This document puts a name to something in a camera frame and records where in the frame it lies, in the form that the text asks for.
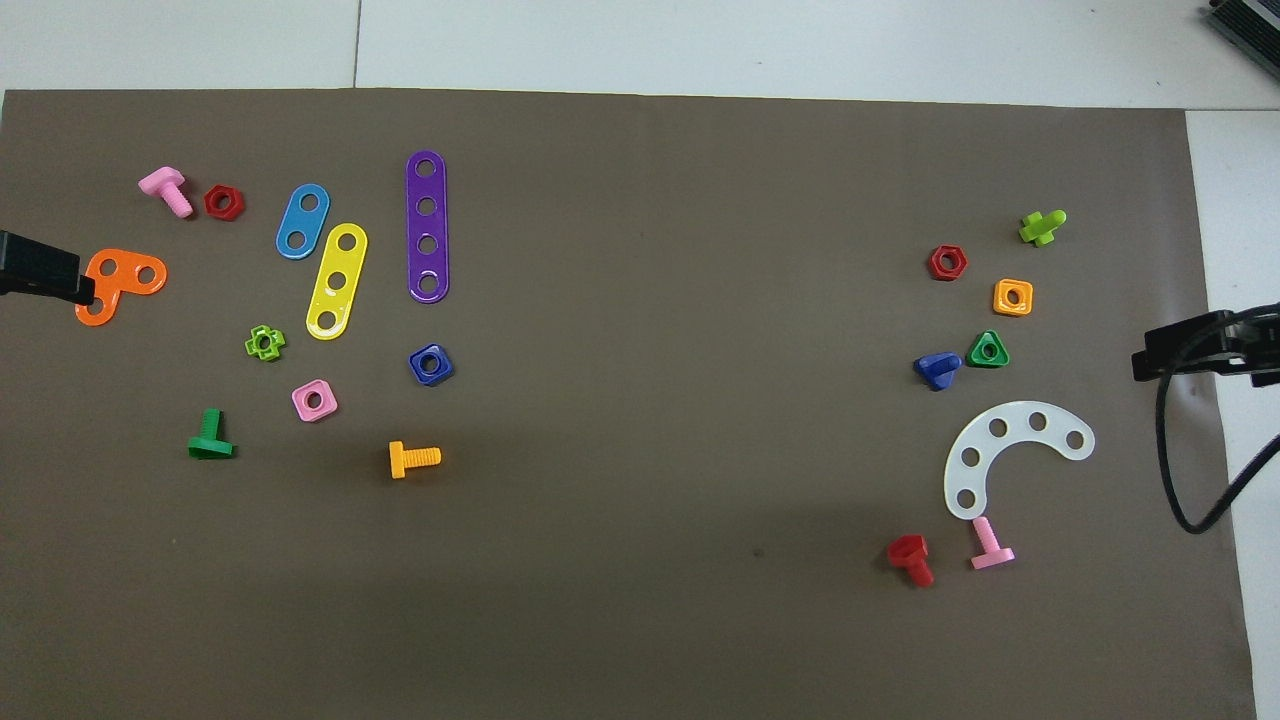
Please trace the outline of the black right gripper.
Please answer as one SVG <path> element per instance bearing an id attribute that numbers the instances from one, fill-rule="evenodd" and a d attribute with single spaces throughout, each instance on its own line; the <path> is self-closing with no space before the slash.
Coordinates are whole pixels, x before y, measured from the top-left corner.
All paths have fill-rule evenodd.
<path id="1" fill-rule="evenodd" d="M 1215 354 L 1225 354 L 1217 365 Z M 1248 375 L 1253 387 L 1279 383 L 1279 305 L 1211 311 L 1146 332 L 1132 355 L 1134 382 L 1215 372 Z"/>

